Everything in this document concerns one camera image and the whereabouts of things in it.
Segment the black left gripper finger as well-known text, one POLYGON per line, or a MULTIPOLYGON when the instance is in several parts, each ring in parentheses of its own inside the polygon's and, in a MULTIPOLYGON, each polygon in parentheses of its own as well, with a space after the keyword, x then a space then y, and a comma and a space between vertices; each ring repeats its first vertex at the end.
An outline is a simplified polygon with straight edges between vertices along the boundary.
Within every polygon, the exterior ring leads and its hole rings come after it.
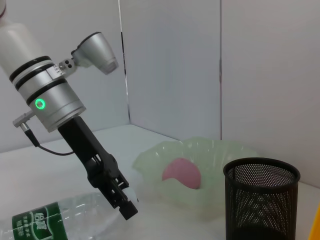
POLYGON ((98 189, 109 204, 119 210, 125 220, 129 220, 138 213, 137 195, 128 184, 103 185, 98 189))
POLYGON ((120 170, 110 170, 109 175, 109 188, 112 193, 122 193, 124 189, 129 187, 129 182, 120 172, 120 170))

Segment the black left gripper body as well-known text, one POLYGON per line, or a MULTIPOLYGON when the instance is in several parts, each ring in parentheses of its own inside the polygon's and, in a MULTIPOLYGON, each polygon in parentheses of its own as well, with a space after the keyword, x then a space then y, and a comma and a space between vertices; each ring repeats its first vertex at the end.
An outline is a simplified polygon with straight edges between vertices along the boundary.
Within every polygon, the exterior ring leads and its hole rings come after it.
POLYGON ((90 184, 101 191, 115 190, 118 164, 84 120, 80 116, 73 117, 60 126, 58 131, 83 164, 90 184))

